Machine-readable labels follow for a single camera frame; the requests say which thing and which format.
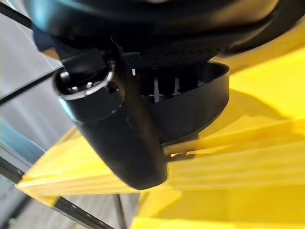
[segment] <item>yellow surface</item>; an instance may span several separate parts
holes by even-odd
[[[295,40],[289,43],[279,42],[289,41],[289,36]],[[280,193],[287,194],[281,198],[287,198],[289,195],[289,199],[300,196],[295,187],[304,190],[302,184],[305,184],[304,36],[305,24],[302,23],[286,35],[256,50],[217,60],[229,64],[233,69],[229,103],[220,117],[200,133],[199,140],[166,149],[168,152],[192,151],[190,154],[195,154],[195,158],[168,164],[168,180],[150,189],[147,194],[160,195],[160,200],[163,201],[158,202],[158,197],[153,198],[154,201],[149,205],[156,207],[152,209],[148,204],[142,204],[142,211],[156,213],[147,215],[140,211],[134,224],[135,228],[141,224],[159,223],[161,228],[166,227],[168,223],[175,227],[179,223],[183,227],[186,227],[186,223],[191,223],[194,227],[201,225],[203,228],[216,228],[221,225],[224,228],[232,228],[232,224],[225,221],[248,222],[246,219],[251,214],[242,214],[247,211],[246,206],[256,204],[252,202],[252,197],[255,197],[253,200],[262,201],[253,206],[260,212],[261,204],[267,202],[268,198],[276,198],[276,195],[272,194],[275,187],[284,187],[285,192]],[[273,49],[275,56],[269,53]],[[63,141],[49,150],[17,187],[39,197],[136,191],[121,182],[108,169],[77,131],[71,131]],[[207,208],[216,210],[206,209],[204,213],[204,206],[197,210],[193,200],[193,204],[189,205],[190,209],[186,208],[191,212],[188,215],[200,217],[202,212],[202,219],[207,219],[205,224],[202,224],[201,218],[184,220],[179,214],[167,214],[159,219],[157,215],[161,210],[156,208],[174,206],[171,198],[167,199],[166,196],[186,198],[186,202],[196,197],[203,205],[209,206]],[[281,198],[274,200],[277,206],[281,206]],[[287,206],[289,211],[294,211],[291,208],[293,205]],[[266,209],[261,213],[265,212],[265,215],[269,210],[270,217],[273,211],[276,216],[282,215],[276,208],[271,210],[271,207],[267,208],[268,205],[264,207]],[[186,214],[184,209],[180,208],[173,211]],[[230,215],[222,216],[225,214],[225,211],[221,213],[224,209]],[[253,218],[258,214],[254,209]],[[305,210],[301,211],[302,209],[297,207],[295,209],[300,211],[296,215],[304,212],[305,219]],[[211,214],[214,218],[205,217],[205,214]],[[177,217],[179,220],[168,222],[167,217]],[[224,223],[215,224],[215,220]]]
[[[132,229],[304,229],[305,185],[142,193]]]

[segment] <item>glass panel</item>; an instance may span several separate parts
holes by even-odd
[[[22,13],[23,15],[28,17],[28,14],[24,8],[23,0],[0,0],[4,4],[10,6],[15,11]]]
[[[0,94],[15,91],[61,66],[38,52],[31,30],[0,14],[1,87]]]
[[[73,126],[52,89],[51,79],[5,103],[1,107],[1,113],[4,117],[2,125],[7,123],[7,126],[33,141],[43,150],[48,150]],[[18,144],[27,141],[18,134],[13,138]]]

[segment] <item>gray floor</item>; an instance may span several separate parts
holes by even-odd
[[[119,229],[113,195],[89,195],[66,197],[69,201]],[[122,194],[121,200],[127,226],[130,227],[138,205],[138,194]],[[60,213],[32,199],[10,229],[84,229]]]

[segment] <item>black plastic housing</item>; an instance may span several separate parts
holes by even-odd
[[[75,94],[63,94],[60,73],[53,85],[83,136],[123,182],[141,190],[166,180],[163,148],[129,69],[117,66],[102,83]]]
[[[221,114],[229,101],[228,71],[224,64],[204,63],[199,86],[149,106],[162,144],[198,134]]]

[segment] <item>metal rod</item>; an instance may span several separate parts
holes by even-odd
[[[127,229],[120,194],[114,194],[113,197],[120,228]]]
[[[12,182],[18,183],[22,179],[24,173],[0,157],[0,174],[4,175]],[[114,229],[63,197],[59,197],[52,209],[88,229]]]
[[[88,229],[114,229],[63,197],[59,197],[52,209]]]
[[[13,98],[17,97],[18,95],[20,95],[20,94],[28,91],[29,89],[33,88],[34,86],[36,86],[36,85],[46,81],[47,79],[51,78],[56,71],[61,70],[61,69],[62,68],[59,68],[59,69],[57,69],[57,70],[55,70],[55,71],[53,71],[53,72],[51,72],[49,74],[46,74],[43,77],[40,77],[40,78],[38,78],[36,80],[33,80],[33,81],[29,82],[28,84],[26,84],[26,85],[18,88],[17,90],[11,92],[10,94],[2,97],[0,99],[0,105],[5,104],[6,102],[10,101],[11,99],[13,99]]]
[[[13,10],[11,7],[7,6],[2,2],[0,2],[0,13],[13,19],[14,21],[20,23],[21,25],[24,25],[25,27],[32,29],[32,21],[28,17]]]

